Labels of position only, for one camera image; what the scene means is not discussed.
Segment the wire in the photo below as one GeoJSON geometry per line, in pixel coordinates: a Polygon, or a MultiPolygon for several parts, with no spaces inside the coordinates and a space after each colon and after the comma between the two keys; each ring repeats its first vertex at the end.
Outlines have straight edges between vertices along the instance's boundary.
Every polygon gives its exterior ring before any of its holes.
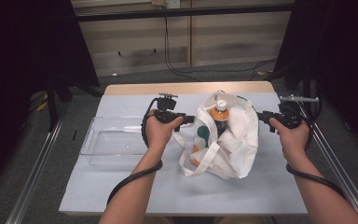
{"type": "Polygon", "coordinates": [[[191,73],[196,73],[196,72],[225,72],[225,73],[238,73],[238,72],[246,72],[246,71],[253,71],[253,74],[251,76],[251,78],[249,79],[252,80],[255,76],[255,69],[258,67],[261,67],[267,63],[272,63],[272,62],[276,62],[277,58],[272,58],[270,60],[264,61],[264,62],[259,62],[257,64],[255,64],[253,67],[251,68],[245,68],[245,69],[237,69],[237,70],[218,70],[218,69],[196,69],[196,70],[191,70],[191,71],[184,71],[184,70],[178,70],[176,68],[173,67],[172,63],[171,63],[171,58],[170,58],[170,42],[169,42],[169,34],[168,34],[168,21],[167,18],[165,18],[165,44],[164,44],[164,48],[165,48],[165,63],[167,65],[167,67],[177,76],[182,76],[182,77],[188,77],[191,78],[193,80],[196,81],[200,81],[199,79],[196,79],[194,77],[190,77],[188,75],[185,74],[191,74],[191,73]]]}
{"type": "Polygon", "coordinates": [[[289,69],[291,69],[293,66],[295,66],[297,64],[298,63],[289,63],[284,68],[281,68],[278,71],[274,71],[272,74],[270,74],[269,76],[265,77],[264,80],[270,82],[275,78],[283,77],[284,73],[286,73],[289,69]]]}
{"type": "Polygon", "coordinates": [[[323,184],[323,185],[329,187],[330,189],[333,189],[336,193],[341,195],[341,197],[345,198],[345,194],[342,192],[342,190],[336,184],[334,184],[333,182],[331,182],[327,179],[324,179],[317,175],[310,175],[307,173],[299,172],[299,171],[293,169],[289,164],[286,164],[286,170],[287,170],[287,172],[289,172],[292,175],[297,175],[297,176],[318,182],[319,184],[323,184]]]}
{"type": "Polygon", "coordinates": [[[319,102],[315,106],[315,112],[312,111],[312,108],[310,109],[310,121],[315,121],[319,117],[319,115],[321,114],[321,111],[322,111],[323,99],[322,99],[322,95],[321,95],[321,90],[318,87],[316,87],[316,95],[319,99],[319,102]]]}
{"type": "MultiPolygon", "coordinates": [[[[295,111],[292,107],[290,106],[286,106],[286,105],[280,105],[281,107],[284,107],[285,109],[287,110],[290,110],[291,112],[295,113],[295,114],[298,114],[299,116],[302,117],[302,119],[307,123],[307,126],[309,127],[310,129],[310,132],[309,132],[309,135],[308,135],[308,139],[307,139],[307,144],[305,146],[305,150],[307,150],[309,147],[310,147],[310,141],[312,140],[312,136],[313,136],[313,127],[311,125],[311,121],[309,119],[307,119],[305,116],[303,116],[301,113],[295,111]]],[[[342,192],[342,190],[336,185],[334,184],[333,182],[327,180],[327,179],[324,179],[322,177],[319,177],[317,175],[311,175],[311,174],[307,174],[307,173],[303,173],[303,172],[299,172],[295,169],[293,169],[289,163],[286,164],[286,170],[287,172],[289,172],[290,174],[292,175],[297,175],[297,176],[300,176],[300,177],[303,177],[303,178],[306,178],[306,179],[309,179],[309,180],[312,180],[312,181],[315,181],[315,182],[318,182],[320,184],[323,184],[327,187],[329,187],[330,189],[333,189],[336,193],[338,193],[339,195],[341,195],[343,198],[345,198],[345,195],[344,193],[342,192]]]]}
{"type": "Polygon", "coordinates": [[[275,217],[271,217],[271,220],[273,224],[278,224],[277,219],[275,217]]]}
{"type": "Polygon", "coordinates": [[[147,123],[147,120],[151,117],[151,116],[148,116],[149,111],[152,108],[153,103],[155,103],[157,101],[158,101],[158,98],[154,98],[152,100],[152,102],[150,103],[149,107],[146,110],[146,113],[144,114],[144,118],[142,119],[142,124],[141,124],[142,131],[141,131],[141,133],[142,133],[142,138],[144,139],[145,145],[147,147],[149,147],[149,143],[147,142],[147,137],[146,137],[146,123],[147,123]]]}
{"type": "Polygon", "coordinates": [[[131,181],[134,181],[136,179],[141,178],[142,176],[145,175],[150,175],[155,173],[156,171],[158,171],[159,169],[162,168],[162,160],[160,160],[158,162],[158,164],[156,166],[153,166],[152,168],[140,171],[138,173],[135,173],[133,175],[128,176],[127,178],[123,179],[120,183],[118,183],[115,188],[112,190],[112,192],[110,192],[110,195],[107,199],[107,203],[106,206],[110,203],[110,201],[112,200],[112,198],[115,196],[115,194],[124,186],[126,186],[127,184],[129,184],[131,181]]]}

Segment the hand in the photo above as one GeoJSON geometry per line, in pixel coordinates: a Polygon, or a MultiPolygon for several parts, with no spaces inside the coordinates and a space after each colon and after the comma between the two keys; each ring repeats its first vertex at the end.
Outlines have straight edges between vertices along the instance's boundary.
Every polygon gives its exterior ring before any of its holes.
{"type": "Polygon", "coordinates": [[[148,113],[150,118],[147,119],[146,122],[147,142],[149,143],[149,149],[157,148],[163,150],[168,141],[170,141],[173,129],[183,122],[183,118],[179,117],[170,123],[164,124],[159,122],[156,117],[152,116],[154,115],[155,111],[156,109],[152,109],[148,113]]]}
{"type": "Polygon", "coordinates": [[[305,147],[310,129],[304,120],[295,129],[286,128],[276,119],[269,119],[269,123],[278,131],[283,146],[283,156],[289,164],[298,157],[306,157],[305,147]]]}

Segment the gray carpet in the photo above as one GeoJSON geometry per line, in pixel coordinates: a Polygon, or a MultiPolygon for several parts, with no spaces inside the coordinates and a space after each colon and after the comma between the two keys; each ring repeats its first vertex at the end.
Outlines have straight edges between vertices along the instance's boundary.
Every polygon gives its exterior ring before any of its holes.
{"type": "MultiPolygon", "coordinates": [[[[224,64],[207,66],[202,70],[233,70],[251,68],[254,63],[224,64]]],[[[269,70],[273,63],[269,63],[258,70],[269,70]]],[[[197,72],[187,73],[200,81],[236,81],[249,80],[253,71],[246,72],[197,72]]],[[[254,80],[264,78],[255,75],[254,80]]],[[[100,78],[101,88],[93,88],[103,92],[110,84],[123,83],[157,83],[157,82],[188,82],[188,77],[179,77],[168,70],[131,74],[117,77],[100,78]]],[[[272,81],[279,95],[288,94],[282,79],[272,81]]],[[[69,104],[68,112],[63,119],[60,134],[49,154],[48,162],[36,185],[34,196],[30,201],[22,223],[97,223],[99,217],[68,217],[58,212],[65,185],[76,163],[79,149],[83,143],[90,120],[95,116],[100,98],[90,96],[76,88],[71,88],[74,95],[69,104]]],[[[345,120],[327,102],[323,101],[323,110],[317,123],[320,125],[326,139],[337,153],[344,168],[358,188],[358,135],[347,131],[343,123],[345,120]]],[[[21,189],[30,174],[34,162],[48,135],[48,111],[32,112],[22,131],[18,147],[0,174],[0,223],[5,223],[7,217],[21,193],[21,189]]],[[[308,154],[326,178],[337,182],[333,172],[324,159],[321,150],[312,142],[308,154]]],[[[307,217],[275,217],[277,223],[310,223],[307,217]]],[[[176,217],[176,223],[212,223],[210,217],[176,217]]]]}

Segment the metal frame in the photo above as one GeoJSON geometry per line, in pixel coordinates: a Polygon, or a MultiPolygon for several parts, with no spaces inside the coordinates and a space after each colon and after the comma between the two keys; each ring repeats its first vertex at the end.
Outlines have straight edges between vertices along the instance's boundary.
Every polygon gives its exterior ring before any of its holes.
{"type": "Polygon", "coordinates": [[[165,10],[141,10],[128,12],[111,12],[111,13],[85,13],[77,14],[74,18],[67,20],[77,21],[117,21],[131,19],[147,18],[165,18],[165,17],[183,17],[183,16],[205,16],[205,15],[223,15],[223,14],[240,14],[240,13],[259,13],[259,12],[278,12],[292,10],[309,10],[321,7],[321,3],[308,4],[275,4],[275,5],[256,5],[256,6],[237,6],[237,7],[190,7],[175,8],[165,10]]]}
{"type": "Polygon", "coordinates": [[[48,137],[46,139],[45,144],[43,145],[39,156],[34,164],[34,168],[31,174],[28,177],[28,180],[22,189],[21,195],[17,199],[13,209],[10,212],[9,217],[7,218],[6,224],[17,224],[21,223],[25,212],[28,208],[28,205],[34,195],[34,190],[36,188],[36,184],[42,174],[43,168],[45,167],[46,161],[48,160],[48,155],[52,150],[55,140],[60,132],[60,128],[62,126],[62,121],[65,118],[66,112],[68,111],[70,103],[65,103],[63,106],[62,113],[58,122],[52,129],[50,133],[48,133],[48,137]]]}
{"type": "MultiPolygon", "coordinates": [[[[300,108],[302,113],[306,115],[306,117],[308,117],[308,113],[304,108],[304,104],[300,104],[300,108]]],[[[336,176],[337,181],[341,186],[342,190],[344,191],[348,201],[358,212],[358,188],[356,188],[356,186],[353,184],[351,178],[349,177],[344,167],[339,162],[338,157],[334,153],[334,150],[328,144],[327,140],[324,138],[324,135],[322,134],[322,131],[319,129],[319,126],[316,123],[312,123],[311,125],[313,129],[313,133],[312,133],[313,139],[315,140],[319,149],[322,151],[322,154],[324,154],[324,158],[326,159],[331,170],[336,176]]]]}

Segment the plastic bottle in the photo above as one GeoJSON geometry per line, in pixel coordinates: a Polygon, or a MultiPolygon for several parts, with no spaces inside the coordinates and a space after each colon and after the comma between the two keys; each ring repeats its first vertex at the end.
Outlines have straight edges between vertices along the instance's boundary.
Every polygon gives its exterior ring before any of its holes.
{"type": "Polygon", "coordinates": [[[216,124],[217,136],[219,137],[227,127],[229,117],[227,102],[224,100],[217,101],[216,107],[212,108],[210,113],[216,124]]]}

